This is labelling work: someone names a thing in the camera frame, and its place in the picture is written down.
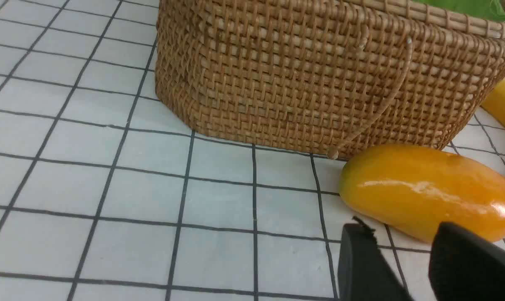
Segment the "green cloth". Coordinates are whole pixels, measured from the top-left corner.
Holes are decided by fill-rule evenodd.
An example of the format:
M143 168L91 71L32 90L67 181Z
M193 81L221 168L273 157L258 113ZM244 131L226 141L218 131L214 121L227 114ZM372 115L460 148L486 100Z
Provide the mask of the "green cloth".
M505 10L499 0L414 0L437 8L465 13L472 17L495 22L505 22Z

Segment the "yellow mango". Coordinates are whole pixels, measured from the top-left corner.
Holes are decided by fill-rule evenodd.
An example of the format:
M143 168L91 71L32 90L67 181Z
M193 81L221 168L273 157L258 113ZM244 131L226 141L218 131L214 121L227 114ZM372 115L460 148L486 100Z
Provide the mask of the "yellow mango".
M495 242L505 237L505 177L470 158L377 145L344 166L340 195L355 211L424 242L442 221Z

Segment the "white grid tablecloth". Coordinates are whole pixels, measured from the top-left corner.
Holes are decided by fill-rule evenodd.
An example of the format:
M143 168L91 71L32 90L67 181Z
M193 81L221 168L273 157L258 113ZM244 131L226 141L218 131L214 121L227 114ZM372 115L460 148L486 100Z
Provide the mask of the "white grid tablecloth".
M0 0L0 301L335 300L345 163L181 123L154 94L157 6ZM505 176L482 109L445 151ZM430 247L365 221L434 300Z

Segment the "basket rim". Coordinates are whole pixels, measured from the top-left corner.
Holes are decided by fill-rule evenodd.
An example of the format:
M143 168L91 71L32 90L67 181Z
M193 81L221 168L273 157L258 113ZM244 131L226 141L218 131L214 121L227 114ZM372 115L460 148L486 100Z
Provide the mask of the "basket rim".
M263 0L263 2L281 2L282 6L289 6L295 0ZM437 25L442 29L484 36L486 38L505 39L505 22L495 22L472 17L463 13L453 12L444 8L437 8L413 0L297 0L300 5L313 10L325 11L325 6L340 6L355 4L362 8L371 8L387 14L394 14L409 20Z

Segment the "woven rattan basket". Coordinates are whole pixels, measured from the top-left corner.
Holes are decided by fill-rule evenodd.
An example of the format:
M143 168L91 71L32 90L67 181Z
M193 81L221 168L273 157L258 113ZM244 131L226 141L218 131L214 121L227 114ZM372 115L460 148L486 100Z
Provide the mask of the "woven rattan basket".
M410 0L160 0L157 54L157 96L199 133L350 158L447 145L505 77L505 23Z

